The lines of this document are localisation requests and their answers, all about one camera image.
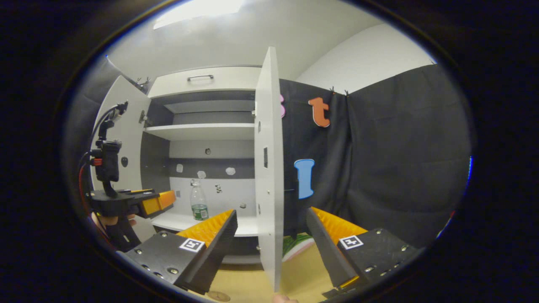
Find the orange textured pad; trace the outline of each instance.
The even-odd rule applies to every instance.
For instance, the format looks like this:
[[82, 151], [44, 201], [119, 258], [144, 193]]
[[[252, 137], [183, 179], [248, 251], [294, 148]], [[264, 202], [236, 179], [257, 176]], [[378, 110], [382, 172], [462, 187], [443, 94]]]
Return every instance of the orange textured pad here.
[[206, 219], [197, 225], [193, 225], [188, 229], [177, 233], [178, 236], [191, 238], [206, 242], [206, 247], [209, 247], [215, 235], [221, 230], [223, 224], [230, 217], [233, 209]]
[[366, 229], [352, 224], [345, 219], [341, 219], [318, 208], [311, 208], [314, 210], [315, 214], [318, 216], [318, 219], [320, 219], [320, 221], [326, 228], [329, 237], [335, 245], [337, 245], [338, 240], [341, 238], [360, 235], [367, 232]]
[[161, 207], [161, 210], [171, 206], [175, 200], [176, 195], [173, 190], [159, 193], [159, 206]]

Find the metal handle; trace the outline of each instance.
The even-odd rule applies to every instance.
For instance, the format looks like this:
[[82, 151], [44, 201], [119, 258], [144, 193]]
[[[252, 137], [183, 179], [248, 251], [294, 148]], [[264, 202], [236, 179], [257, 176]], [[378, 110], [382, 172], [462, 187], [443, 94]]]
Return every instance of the metal handle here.
[[210, 79], [213, 79], [213, 75], [200, 75], [200, 76], [187, 77], [187, 81], [191, 81], [192, 78], [198, 78], [198, 77], [210, 77]]

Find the plastic bottle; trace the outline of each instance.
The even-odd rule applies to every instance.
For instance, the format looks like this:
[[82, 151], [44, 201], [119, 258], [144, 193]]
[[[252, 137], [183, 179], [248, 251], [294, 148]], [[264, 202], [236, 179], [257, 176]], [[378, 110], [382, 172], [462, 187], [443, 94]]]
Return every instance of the plastic bottle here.
[[202, 190], [200, 180], [192, 180], [191, 185], [191, 210], [195, 220], [203, 221], [209, 218], [206, 196]]

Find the cabinet door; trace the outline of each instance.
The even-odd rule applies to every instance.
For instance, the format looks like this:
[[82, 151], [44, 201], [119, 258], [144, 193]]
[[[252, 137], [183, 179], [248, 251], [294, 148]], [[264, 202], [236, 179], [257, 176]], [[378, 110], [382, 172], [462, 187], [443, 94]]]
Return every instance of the cabinet door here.
[[279, 290], [284, 219], [284, 169], [277, 55], [270, 47], [255, 93], [254, 175], [260, 259]]
[[[139, 123], [139, 118], [141, 111], [148, 112], [150, 98], [139, 91], [133, 84], [129, 83], [123, 76], [118, 76], [101, 104], [97, 119], [109, 108], [118, 103], [124, 103], [126, 100], [129, 101], [127, 111], [116, 121], [114, 127], [107, 131], [107, 140], [122, 141], [122, 148], [118, 153], [120, 179], [118, 182], [111, 182], [111, 184], [116, 190], [139, 190], [142, 189], [140, 178], [140, 146], [144, 127], [144, 123]], [[95, 137], [92, 139], [92, 148], [96, 148], [95, 141], [98, 139], [98, 132], [96, 132]], [[122, 157], [127, 158], [126, 167], [120, 163]], [[91, 174], [94, 189], [102, 190], [103, 184], [97, 180], [94, 167], [91, 169]]]

